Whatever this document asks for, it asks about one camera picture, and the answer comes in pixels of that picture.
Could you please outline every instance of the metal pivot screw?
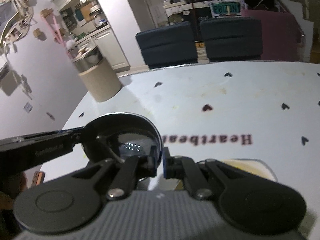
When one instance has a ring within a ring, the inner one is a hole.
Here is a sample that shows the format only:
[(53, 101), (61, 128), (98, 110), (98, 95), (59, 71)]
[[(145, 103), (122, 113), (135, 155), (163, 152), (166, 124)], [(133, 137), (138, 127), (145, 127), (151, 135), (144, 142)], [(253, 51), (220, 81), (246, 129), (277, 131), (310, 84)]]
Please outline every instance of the metal pivot screw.
[(124, 195), (124, 191), (120, 188), (112, 188), (108, 190), (108, 195), (110, 197), (121, 197)]
[(208, 188), (200, 188), (196, 191), (196, 195), (199, 199), (204, 199), (212, 195), (212, 191)]

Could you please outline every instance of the stainless steel bowl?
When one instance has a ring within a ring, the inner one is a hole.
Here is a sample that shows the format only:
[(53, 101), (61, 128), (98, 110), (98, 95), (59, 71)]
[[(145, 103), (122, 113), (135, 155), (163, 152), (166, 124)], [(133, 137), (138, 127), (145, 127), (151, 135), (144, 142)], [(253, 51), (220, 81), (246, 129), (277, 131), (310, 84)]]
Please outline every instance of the stainless steel bowl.
[(98, 47), (94, 48), (86, 48), (84, 52), (79, 53), (73, 60), (77, 70), (81, 73), (89, 70), (93, 66), (97, 65), (103, 56), (98, 49)]

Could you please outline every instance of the white door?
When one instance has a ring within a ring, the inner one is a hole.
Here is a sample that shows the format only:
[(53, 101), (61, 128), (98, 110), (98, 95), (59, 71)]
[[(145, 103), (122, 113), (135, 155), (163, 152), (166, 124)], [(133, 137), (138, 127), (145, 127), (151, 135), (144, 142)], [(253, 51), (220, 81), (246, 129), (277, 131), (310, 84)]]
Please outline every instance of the white door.
[(122, 49), (111, 29), (93, 37), (102, 55), (108, 60), (113, 69), (129, 66)]

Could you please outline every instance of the license plate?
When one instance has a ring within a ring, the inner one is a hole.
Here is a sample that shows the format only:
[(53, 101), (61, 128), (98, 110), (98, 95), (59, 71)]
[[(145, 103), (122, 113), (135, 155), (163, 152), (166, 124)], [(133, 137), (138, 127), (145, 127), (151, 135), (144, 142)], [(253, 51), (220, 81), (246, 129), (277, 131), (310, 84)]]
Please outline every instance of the license plate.
[(212, 5), (213, 12), (217, 15), (221, 14), (238, 14), (240, 13), (239, 2), (222, 2)]

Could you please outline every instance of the beige container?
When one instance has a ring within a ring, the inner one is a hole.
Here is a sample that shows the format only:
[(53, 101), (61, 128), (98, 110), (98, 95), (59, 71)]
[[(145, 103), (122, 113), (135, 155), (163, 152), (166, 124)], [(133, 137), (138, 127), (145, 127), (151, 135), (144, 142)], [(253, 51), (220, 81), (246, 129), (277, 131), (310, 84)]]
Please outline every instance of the beige container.
[(116, 73), (105, 58), (97, 65), (79, 73), (79, 77), (97, 102), (112, 98), (122, 87)]

